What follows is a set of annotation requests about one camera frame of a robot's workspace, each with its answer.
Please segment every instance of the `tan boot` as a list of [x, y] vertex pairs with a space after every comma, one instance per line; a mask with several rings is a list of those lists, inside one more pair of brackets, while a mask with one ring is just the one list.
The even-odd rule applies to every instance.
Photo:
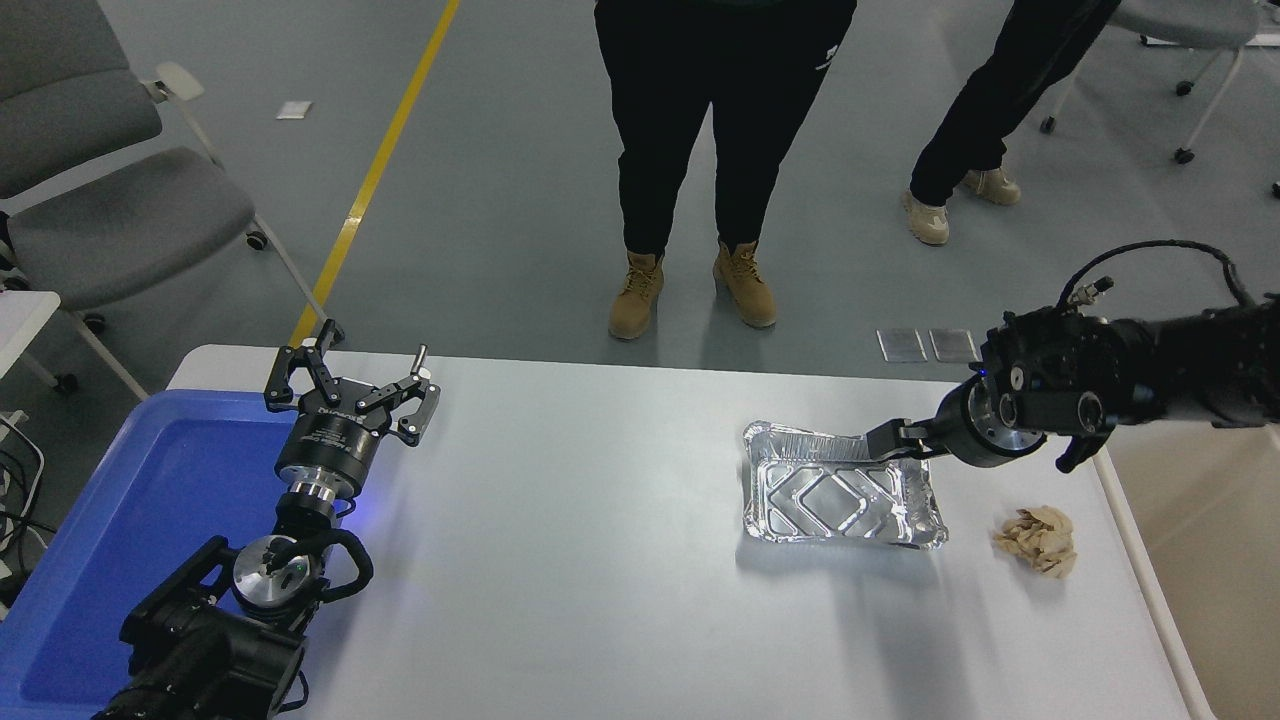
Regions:
[[951, 234], [947, 223], [947, 209], [925, 205], [908, 190], [902, 193], [902, 209], [906, 210], [906, 227], [924, 245], [946, 245]]
[[662, 292], [662, 260], [627, 252], [627, 281], [609, 310], [609, 334], [635, 340], [649, 329], [649, 307]]
[[996, 205], [1016, 205], [1023, 199], [1023, 190], [1004, 167], [995, 170], [969, 170], [963, 182], [974, 195]]
[[730, 255], [728, 246], [721, 242], [712, 274], [728, 286], [744, 323], [753, 328], [767, 328], [777, 322], [778, 309], [773, 304], [769, 286], [760, 279], [760, 269], [755, 266], [756, 245], [759, 241], [739, 245]]

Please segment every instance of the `person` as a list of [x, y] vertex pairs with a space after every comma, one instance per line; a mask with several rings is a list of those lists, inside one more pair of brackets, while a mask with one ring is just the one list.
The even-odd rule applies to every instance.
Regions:
[[996, 49], [969, 76], [902, 193], [906, 224], [925, 245], [950, 236], [946, 204], [956, 183], [996, 205], [1014, 205], [1021, 188], [1004, 168], [1009, 137], [1041, 95], [1071, 74], [1120, 0], [1014, 0]]
[[856, 0], [599, 0], [595, 27], [622, 138], [627, 275], [609, 333], [649, 328], [676, 195], [708, 106], [716, 136], [713, 274], [756, 328], [777, 318], [755, 252], [778, 165], [852, 19]]

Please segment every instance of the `metal plate on floor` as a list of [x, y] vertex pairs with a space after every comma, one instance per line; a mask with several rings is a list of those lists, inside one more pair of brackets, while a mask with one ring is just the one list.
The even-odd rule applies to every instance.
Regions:
[[973, 363], [978, 359], [969, 331], [929, 331], [929, 342], [938, 363]]
[[876, 331], [886, 363], [928, 363], [919, 331], [897, 328]]
[[301, 120], [307, 117], [307, 110], [310, 109], [310, 100], [289, 100], [284, 105], [280, 105], [280, 111], [275, 114], [275, 119]]

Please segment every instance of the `foil container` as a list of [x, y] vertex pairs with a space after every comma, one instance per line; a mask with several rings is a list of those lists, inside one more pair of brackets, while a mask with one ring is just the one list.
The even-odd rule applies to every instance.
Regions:
[[742, 433], [750, 482], [742, 524], [771, 542], [947, 542], [927, 460], [872, 462], [861, 437], [756, 420]]

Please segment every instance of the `gray chair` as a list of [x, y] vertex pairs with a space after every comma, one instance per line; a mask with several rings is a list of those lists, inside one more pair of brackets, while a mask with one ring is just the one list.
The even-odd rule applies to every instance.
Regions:
[[[1222, 95], [1226, 94], [1226, 88], [1240, 70], [1240, 63], [1244, 60], [1244, 46], [1258, 35], [1261, 15], [1257, 4], [1253, 0], [1124, 0], [1116, 8], [1110, 24], [1138, 33], [1143, 45], [1147, 45], [1149, 40], [1158, 40], [1164, 44], [1213, 51], [1194, 79], [1184, 79], [1175, 86], [1174, 92], [1178, 96], [1189, 95], [1222, 53], [1234, 53], [1234, 60], [1231, 60], [1226, 78], [1222, 79], [1222, 85], [1219, 86], [1208, 106], [1204, 108], [1199, 122], [1196, 123], [1196, 129], [1192, 131], [1187, 142], [1174, 151], [1175, 161], [1183, 165], [1190, 163], [1196, 159], [1196, 152], [1192, 151], [1196, 138], [1204, 129], [1204, 123], [1208, 122], [1210, 115], [1222, 100]], [[1053, 110], [1041, 123], [1041, 132], [1046, 135], [1053, 132], [1057, 117], [1062, 111], [1062, 105], [1066, 102], [1079, 72], [1080, 67], [1076, 65], [1068, 78], [1057, 104], [1053, 105]]]
[[[172, 63], [157, 72], [161, 79], [147, 83], [133, 76], [93, 0], [0, 1], [0, 199], [157, 136], [159, 102], [174, 104], [205, 146], [157, 152], [27, 208], [8, 218], [0, 243], [5, 283], [58, 292], [77, 333], [138, 398], [146, 391], [95, 333], [104, 320], [83, 311], [146, 291], [237, 238], [271, 247], [328, 319], [187, 109], [184, 99], [202, 88]], [[38, 363], [27, 364], [59, 387]]]

